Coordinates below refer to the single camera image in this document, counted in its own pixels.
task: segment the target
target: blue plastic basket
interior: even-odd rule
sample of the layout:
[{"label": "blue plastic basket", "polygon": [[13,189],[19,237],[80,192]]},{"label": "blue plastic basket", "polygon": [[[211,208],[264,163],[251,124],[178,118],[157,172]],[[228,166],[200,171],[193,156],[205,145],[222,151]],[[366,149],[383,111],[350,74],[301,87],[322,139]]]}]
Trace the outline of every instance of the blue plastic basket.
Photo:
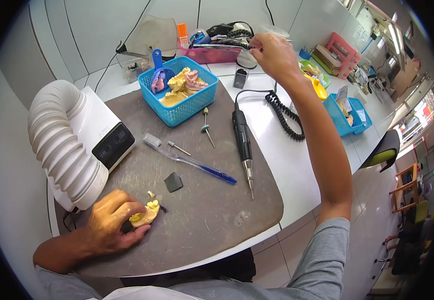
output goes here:
[{"label": "blue plastic basket", "polygon": [[139,76],[143,98],[169,127],[179,125],[204,109],[206,106],[212,104],[215,100],[215,92],[218,83],[217,76],[213,75],[207,69],[185,56],[177,57],[164,63],[164,68],[172,69],[175,74],[180,73],[185,67],[189,67],[190,70],[196,69],[199,73],[199,78],[209,85],[170,107],[163,106],[159,101],[159,99],[165,96],[165,93],[171,91],[170,87],[167,87],[156,94],[153,94],[150,90],[152,75],[154,74],[155,69],[148,70]]},{"label": "blue plastic basket", "polygon": [[360,117],[358,116],[357,111],[352,106],[352,102],[350,102],[352,111],[349,112],[348,114],[354,117],[354,123],[353,126],[350,126],[348,124],[347,118],[344,116],[344,113],[340,110],[340,107],[337,105],[337,102],[335,102],[336,97],[337,94],[331,93],[328,96],[327,100],[323,101],[323,105],[325,106],[325,109],[327,110],[330,117],[332,118],[332,121],[334,122],[335,127],[337,128],[338,134],[340,136],[344,136],[344,135],[354,133],[356,130],[361,129],[363,127],[363,124],[362,121],[360,120]]},{"label": "blue plastic basket", "polygon": [[360,100],[358,100],[357,98],[349,98],[348,102],[350,102],[350,105],[352,105],[352,108],[354,110],[357,110],[357,111],[364,110],[364,112],[365,112],[365,121],[362,121],[362,119],[360,119],[360,121],[362,121],[363,126],[354,131],[354,134],[362,133],[367,128],[372,126],[372,120],[370,119],[369,115],[367,114],[367,111],[365,110],[365,108],[362,105],[362,103],[360,102]]}]

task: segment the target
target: paper document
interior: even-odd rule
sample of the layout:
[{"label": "paper document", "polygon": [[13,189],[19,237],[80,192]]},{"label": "paper document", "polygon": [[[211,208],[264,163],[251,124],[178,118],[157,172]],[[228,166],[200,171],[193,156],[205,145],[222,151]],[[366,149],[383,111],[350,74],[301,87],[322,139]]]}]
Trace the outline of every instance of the paper document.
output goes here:
[{"label": "paper document", "polygon": [[365,117],[365,111],[363,109],[357,111],[358,116],[362,120],[362,122],[367,121],[367,118]]},{"label": "paper document", "polygon": [[342,103],[342,106],[345,108],[345,110],[347,112],[351,112],[352,111],[352,107],[350,106],[350,102],[348,102],[348,85],[346,85],[345,87],[341,87],[339,88],[338,92],[337,92],[337,97],[335,97],[335,102],[337,102],[337,104],[339,102]]}]

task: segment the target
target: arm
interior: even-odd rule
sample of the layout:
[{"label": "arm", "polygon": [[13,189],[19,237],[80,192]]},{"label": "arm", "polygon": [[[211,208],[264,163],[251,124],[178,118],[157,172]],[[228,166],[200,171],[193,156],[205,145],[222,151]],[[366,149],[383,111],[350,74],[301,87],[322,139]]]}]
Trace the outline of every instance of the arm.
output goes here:
[{"label": "arm", "polygon": [[81,261],[129,248],[142,240],[150,225],[123,234],[122,224],[135,213],[146,212],[145,206],[121,190],[113,190],[92,207],[85,227],[51,238],[34,253],[34,265],[67,274]]},{"label": "arm", "polygon": [[292,45],[270,34],[256,34],[250,45],[256,47],[250,53],[287,91],[298,111],[321,194],[317,226],[335,217],[350,219],[353,187],[347,154],[311,81],[301,73]]}]

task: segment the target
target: yellow scoop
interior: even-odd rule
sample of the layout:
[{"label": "yellow scoop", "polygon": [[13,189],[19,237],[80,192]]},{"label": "yellow scoop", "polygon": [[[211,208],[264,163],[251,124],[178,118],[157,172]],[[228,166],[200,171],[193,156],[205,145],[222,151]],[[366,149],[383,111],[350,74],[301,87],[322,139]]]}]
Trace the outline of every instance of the yellow scoop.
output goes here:
[{"label": "yellow scoop", "polygon": [[317,93],[317,96],[319,96],[322,101],[327,100],[327,91],[320,84],[320,80],[317,78],[314,79],[307,74],[304,74],[304,76],[312,81],[313,89],[315,90],[315,93]]}]

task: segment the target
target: white flexible hose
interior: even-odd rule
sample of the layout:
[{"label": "white flexible hose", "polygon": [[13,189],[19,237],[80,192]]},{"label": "white flexible hose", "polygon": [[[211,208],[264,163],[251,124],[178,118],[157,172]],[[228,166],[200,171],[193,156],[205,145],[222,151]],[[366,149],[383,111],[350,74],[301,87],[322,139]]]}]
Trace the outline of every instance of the white flexible hose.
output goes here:
[{"label": "white flexible hose", "polygon": [[42,168],[81,210],[95,202],[108,179],[107,168],[86,153],[69,123],[85,103],[85,95],[70,82],[51,82],[35,96],[27,128]]}]

